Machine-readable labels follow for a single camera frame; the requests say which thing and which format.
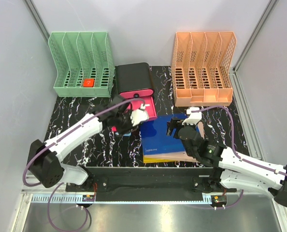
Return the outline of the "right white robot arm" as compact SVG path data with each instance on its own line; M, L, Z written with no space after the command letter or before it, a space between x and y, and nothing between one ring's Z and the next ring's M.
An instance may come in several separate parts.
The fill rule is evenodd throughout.
M225 188L258 192L287 207L287 165L264 162L203 139L194 125L176 117L167 122L166 134L182 142L187 156L214 169L208 179L212 191Z

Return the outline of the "black drawer cabinet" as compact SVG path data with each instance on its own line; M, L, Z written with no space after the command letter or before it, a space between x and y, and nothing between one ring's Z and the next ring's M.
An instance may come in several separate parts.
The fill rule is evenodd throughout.
M126 91L152 89L153 81L148 63L119 65L115 69L116 89L118 94Z

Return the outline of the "pink top drawer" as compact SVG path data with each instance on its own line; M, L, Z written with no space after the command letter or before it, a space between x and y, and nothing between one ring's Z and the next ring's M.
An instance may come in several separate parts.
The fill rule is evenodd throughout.
M121 95L125 99L132 99L132 98L150 97L153 94L154 91L152 89L141 89L141 90L121 92L119 95Z

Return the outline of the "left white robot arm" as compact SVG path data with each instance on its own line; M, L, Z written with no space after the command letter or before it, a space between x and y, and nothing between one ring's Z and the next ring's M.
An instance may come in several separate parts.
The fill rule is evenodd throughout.
M36 186L26 180L27 172L31 172L38 179L37 184L45 188L70 183L82 191L89 191L93 187L93 175L82 166L64 164L63 161L85 140L104 129L114 127L119 134L125 134L148 120L145 104L134 109L132 101L116 96L109 104L94 107L91 113L56 137L44 142L35 140L30 145L28 162L23 171L24 185Z

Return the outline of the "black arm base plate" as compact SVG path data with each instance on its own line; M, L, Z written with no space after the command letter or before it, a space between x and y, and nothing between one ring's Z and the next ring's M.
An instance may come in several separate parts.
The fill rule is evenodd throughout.
M110 192L127 189L185 189L195 192L210 193L223 192L223 187L209 183L207 177L198 178L186 175L170 176L96 176L94 183L87 188L70 184L66 186L67 192Z

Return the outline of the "pink drawer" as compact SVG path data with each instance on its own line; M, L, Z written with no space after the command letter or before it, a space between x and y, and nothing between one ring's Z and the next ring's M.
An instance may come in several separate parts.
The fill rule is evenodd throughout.
M121 95L125 99L132 99L132 98L150 97L153 94L154 91L152 89L141 89L141 90L121 92L119 95Z
M149 120L148 121L153 121L153 120L157 119L157 113L156 113L153 97L152 96L141 97L141 99L143 99L144 102L145 102L145 110L148 112L148 115L149 115ZM129 104L127 109L128 110L130 110L130 109L132 109L132 110L139 109L142 103L143 102L140 101L140 100L132 101Z

